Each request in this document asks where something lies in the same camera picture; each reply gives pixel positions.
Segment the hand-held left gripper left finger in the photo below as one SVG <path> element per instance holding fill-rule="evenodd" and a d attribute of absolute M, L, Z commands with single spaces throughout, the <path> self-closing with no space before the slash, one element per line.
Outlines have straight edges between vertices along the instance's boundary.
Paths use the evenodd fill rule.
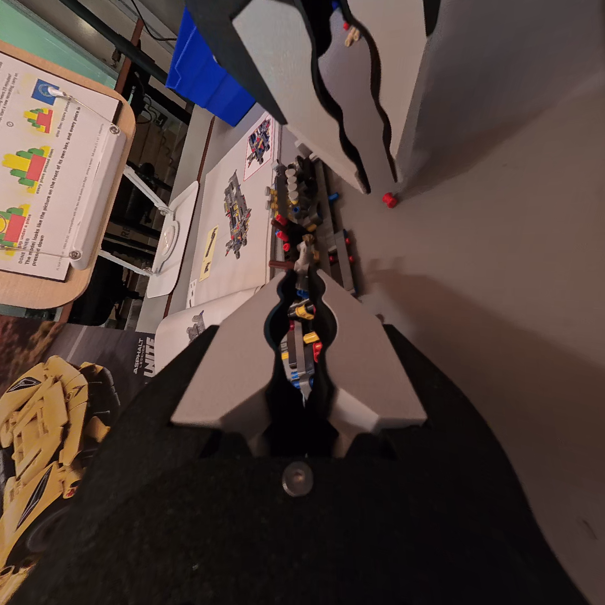
<path fill-rule="evenodd" d="M 237 433 L 255 454 L 302 450 L 303 398 L 280 351 L 296 282 L 295 272 L 277 275 L 203 333 L 214 335 L 172 413 L 174 425 Z"/>

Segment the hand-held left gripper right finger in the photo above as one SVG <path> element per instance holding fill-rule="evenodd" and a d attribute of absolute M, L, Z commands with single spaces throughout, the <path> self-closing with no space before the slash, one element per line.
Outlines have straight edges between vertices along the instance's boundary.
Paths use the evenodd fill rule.
<path fill-rule="evenodd" d="M 314 394 L 337 436 L 336 458 L 359 435 L 422 426 L 427 413 L 379 319 L 321 269 L 308 273 L 315 329 L 322 342 Z"/>

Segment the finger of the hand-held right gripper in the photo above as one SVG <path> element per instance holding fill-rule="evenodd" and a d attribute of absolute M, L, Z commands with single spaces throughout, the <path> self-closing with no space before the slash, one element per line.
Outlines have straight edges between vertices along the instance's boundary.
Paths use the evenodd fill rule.
<path fill-rule="evenodd" d="M 463 174 L 542 114 L 604 87 L 604 1 L 442 1 L 397 195 Z"/>
<path fill-rule="evenodd" d="M 288 129 L 360 193 L 371 187 L 343 112 L 319 74 L 314 37 L 302 4 L 251 1 L 232 24 Z"/>

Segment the lego car chassis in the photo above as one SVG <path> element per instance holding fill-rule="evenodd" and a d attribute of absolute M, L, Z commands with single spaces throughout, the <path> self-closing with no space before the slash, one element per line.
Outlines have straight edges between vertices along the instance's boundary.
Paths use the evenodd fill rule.
<path fill-rule="evenodd" d="M 348 232 L 339 227 L 335 210 L 339 194 L 329 192 L 323 162 L 300 155 L 289 164 L 277 160 L 274 175 L 274 183 L 266 189 L 272 216 L 270 260 L 295 262 L 303 235 L 311 233 L 317 256 L 309 268 L 322 269 L 345 291 L 356 296 L 352 240 Z M 270 268 L 272 275 L 284 272 Z M 315 368 L 322 349 L 314 329 L 315 313 L 309 292 L 297 291 L 295 282 L 288 309 L 289 330 L 279 349 L 286 378 L 301 392 L 303 402 L 314 386 Z"/>

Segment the light grey lego connector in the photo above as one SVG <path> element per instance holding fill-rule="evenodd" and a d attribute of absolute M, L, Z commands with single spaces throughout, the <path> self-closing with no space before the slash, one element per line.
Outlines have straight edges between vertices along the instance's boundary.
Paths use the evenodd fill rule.
<path fill-rule="evenodd" d="M 313 234 L 303 235 L 301 243 L 297 246 L 298 258 L 294 263 L 294 271 L 299 276 L 307 276 L 309 267 L 316 262 L 316 250 Z"/>

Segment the lego instruction booklet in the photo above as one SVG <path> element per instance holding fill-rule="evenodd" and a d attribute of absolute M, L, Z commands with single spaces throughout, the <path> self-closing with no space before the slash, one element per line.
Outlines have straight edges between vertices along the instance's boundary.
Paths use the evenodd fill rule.
<path fill-rule="evenodd" d="M 281 126 L 265 112 L 206 175 L 189 301 L 156 331 L 157 372 L 270 281 L 266 188 L 274 184 L 280 141 Z"/>

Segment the lego set box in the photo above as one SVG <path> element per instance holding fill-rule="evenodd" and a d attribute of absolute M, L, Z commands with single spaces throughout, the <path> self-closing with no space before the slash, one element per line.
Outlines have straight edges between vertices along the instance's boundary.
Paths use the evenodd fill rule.
<path fill-rule="evenodd" d="M 1 316 L 1 604 L 61 526 L 95 453 L 155 375 L 155 335 Z"/>

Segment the blue plastic bin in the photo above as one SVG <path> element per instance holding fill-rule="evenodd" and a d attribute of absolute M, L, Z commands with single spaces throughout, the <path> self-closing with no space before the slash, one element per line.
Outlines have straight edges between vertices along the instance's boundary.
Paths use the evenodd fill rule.
<path fill-rule="evenodd" d="M 216 61 L 185 9 L 165 86 L 236 126 L 255 104 L 244 87 Z"/>

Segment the black table leg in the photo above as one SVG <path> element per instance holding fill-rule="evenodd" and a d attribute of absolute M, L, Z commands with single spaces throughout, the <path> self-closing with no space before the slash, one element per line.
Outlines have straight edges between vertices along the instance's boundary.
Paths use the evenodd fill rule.
<path fill-rule="evenodd" d="M 93 29 L 99 32 L 105 39 L 109 40 L 116 49 L 118 49 L 123 55 L 129 58 L 134 64 L 139 66 L 143 71 L 147 72 L 150 76 L 158 80 L 164 87 L 168 87 L 167 79 L 168 74 L 163 71 L 146 53 L 144 53 L 138 46 L 121 34 L 115 32 L 111 27 L 97 17 L 92 11 L 81 4 L 79 1 L 60 1 L 66 7 L 68 7 L 75 15 L 80 17 L 88 25 L 92 26 Z"/>

